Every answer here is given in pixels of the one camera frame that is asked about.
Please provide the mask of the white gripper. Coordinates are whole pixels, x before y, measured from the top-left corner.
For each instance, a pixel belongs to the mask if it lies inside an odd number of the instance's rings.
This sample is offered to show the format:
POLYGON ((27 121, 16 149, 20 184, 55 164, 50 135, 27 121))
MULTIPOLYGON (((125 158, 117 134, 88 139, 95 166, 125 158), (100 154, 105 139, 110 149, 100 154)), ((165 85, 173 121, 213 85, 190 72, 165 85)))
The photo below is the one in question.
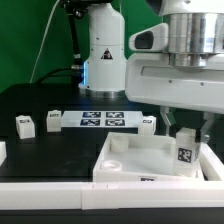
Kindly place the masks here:
POLYGON ((224 55, 196 69, 170 66, 167 54, 135 53, 127 62, 125 92, 130 101, 161 106, 167 136, 176 124, 171 107, 204 111, 200 141, 208 143, 215 113, 224 114, 224 55))

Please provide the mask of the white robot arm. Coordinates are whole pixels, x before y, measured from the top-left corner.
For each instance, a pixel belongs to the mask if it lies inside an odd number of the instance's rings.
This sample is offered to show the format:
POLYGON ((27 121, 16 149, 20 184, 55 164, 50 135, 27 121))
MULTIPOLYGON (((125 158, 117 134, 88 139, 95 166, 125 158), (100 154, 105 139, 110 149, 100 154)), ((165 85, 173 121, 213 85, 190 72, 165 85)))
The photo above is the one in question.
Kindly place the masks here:
POLYGON ((124 19, 110 4, 89 8, 90 56, 82 92, 203 111, 202 135, 224 114, 224 0, 145 0, 162 22, 129 39, 124 56, 124 19))

